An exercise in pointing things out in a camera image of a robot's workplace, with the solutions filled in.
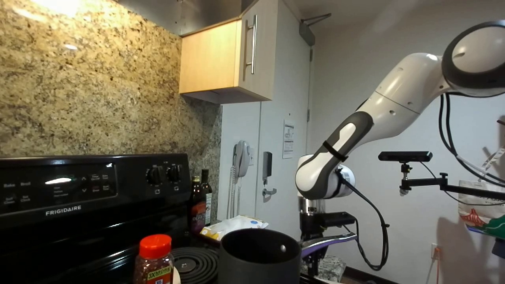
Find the ceiling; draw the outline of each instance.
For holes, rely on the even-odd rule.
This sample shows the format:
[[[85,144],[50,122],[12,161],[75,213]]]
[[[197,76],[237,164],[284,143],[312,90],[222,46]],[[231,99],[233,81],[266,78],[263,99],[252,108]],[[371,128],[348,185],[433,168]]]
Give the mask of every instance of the ceiling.
[[[304,17],[332,13],[314,25],[316,29],[359,23],[384,14],[405,14],[417,7],[450,1],[459,0],[292,0]]]

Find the stove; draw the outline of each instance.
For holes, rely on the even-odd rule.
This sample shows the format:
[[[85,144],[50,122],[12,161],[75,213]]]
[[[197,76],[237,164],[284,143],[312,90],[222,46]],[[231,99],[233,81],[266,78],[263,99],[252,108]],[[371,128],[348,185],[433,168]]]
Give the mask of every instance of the stove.
[[[165,233],[182,284],[217,283],[219,243],[187,230],[189,173],[186,154],[0,159],[3,282],[129,284],[140,240]]]

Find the cabinet handle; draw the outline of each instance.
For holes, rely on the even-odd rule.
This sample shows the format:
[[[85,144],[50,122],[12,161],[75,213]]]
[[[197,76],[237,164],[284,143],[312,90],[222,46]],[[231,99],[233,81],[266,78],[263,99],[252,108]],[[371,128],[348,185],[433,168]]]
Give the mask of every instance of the cabinet handle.
[[[252,19],[252,26],[247,26],[247,30],[252,29],[252,55],[251,55],[251,62],[247,62],[245,66],[251,66],[251,74],[254,74],[254,67],[256,63],[256,35],[258,32],[258,16],[254,15]]]

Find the cabinet door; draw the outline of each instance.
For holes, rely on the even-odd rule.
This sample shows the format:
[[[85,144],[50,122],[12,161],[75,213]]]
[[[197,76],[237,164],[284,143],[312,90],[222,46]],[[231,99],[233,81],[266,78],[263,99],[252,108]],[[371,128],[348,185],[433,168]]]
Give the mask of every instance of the cabinet door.
[[[277,10],[278,0],[259,0],[242,17],[238,86],[268,100],[273,94]],[[252,26],[256,26],[256,30],[248,28]],[[255,32],[256,44],[253,48]]]

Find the cooking pot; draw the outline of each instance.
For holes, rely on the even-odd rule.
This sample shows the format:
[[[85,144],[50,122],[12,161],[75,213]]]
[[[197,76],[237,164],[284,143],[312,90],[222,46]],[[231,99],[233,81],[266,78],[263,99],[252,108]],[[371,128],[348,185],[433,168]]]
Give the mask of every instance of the cooking pot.
[[[221,239],[219,284],[299,283],[301,259],[331,244],[355,240],[355,233],[297,242],[281,232],[241,229]]]

